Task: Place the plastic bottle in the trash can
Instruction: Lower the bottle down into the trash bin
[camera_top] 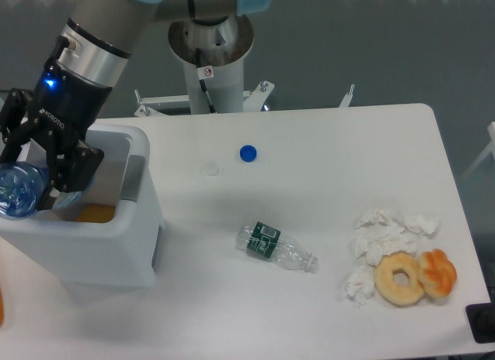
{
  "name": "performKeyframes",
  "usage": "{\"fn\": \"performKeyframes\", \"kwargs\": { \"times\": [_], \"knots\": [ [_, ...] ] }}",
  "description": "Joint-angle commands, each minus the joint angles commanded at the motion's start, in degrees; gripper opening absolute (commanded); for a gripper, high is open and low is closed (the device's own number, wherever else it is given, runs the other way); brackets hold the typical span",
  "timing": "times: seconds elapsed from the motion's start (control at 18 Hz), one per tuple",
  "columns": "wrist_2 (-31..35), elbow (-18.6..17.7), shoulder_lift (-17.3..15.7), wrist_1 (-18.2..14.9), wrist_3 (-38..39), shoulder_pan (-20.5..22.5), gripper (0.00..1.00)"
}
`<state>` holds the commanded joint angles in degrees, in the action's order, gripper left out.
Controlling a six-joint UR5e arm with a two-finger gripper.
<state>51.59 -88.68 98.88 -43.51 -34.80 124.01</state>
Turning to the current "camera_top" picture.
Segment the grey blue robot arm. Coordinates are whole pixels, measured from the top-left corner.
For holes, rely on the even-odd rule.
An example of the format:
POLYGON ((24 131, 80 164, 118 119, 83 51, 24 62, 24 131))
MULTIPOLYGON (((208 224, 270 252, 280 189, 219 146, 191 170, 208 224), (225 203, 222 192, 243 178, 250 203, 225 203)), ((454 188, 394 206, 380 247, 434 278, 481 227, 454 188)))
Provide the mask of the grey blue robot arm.
POLYGON ((271 1, 79 0, 36 86, 10 89, 2 106, 2 217, 66 206, 90 186, 104 152, 87 143, 87 130, 155 17, 223 19, 271 1))

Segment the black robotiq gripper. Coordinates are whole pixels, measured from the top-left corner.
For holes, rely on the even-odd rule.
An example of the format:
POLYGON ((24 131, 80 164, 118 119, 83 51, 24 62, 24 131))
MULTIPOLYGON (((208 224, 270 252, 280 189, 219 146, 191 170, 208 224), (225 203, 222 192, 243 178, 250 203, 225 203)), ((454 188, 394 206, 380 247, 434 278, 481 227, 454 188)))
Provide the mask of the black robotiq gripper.
POLYGON ((32 139, 45 150, 46 162, 39 168, 45 186, 37 211, 68 207, 91 185, 104 152, 86 144, 86 134, 111 92, 57 63, 45 65, 34 92, 8 92, 1 109, 1 163, 15 162, 32 139), (49 130, 54 139, 46 139, 49 130))

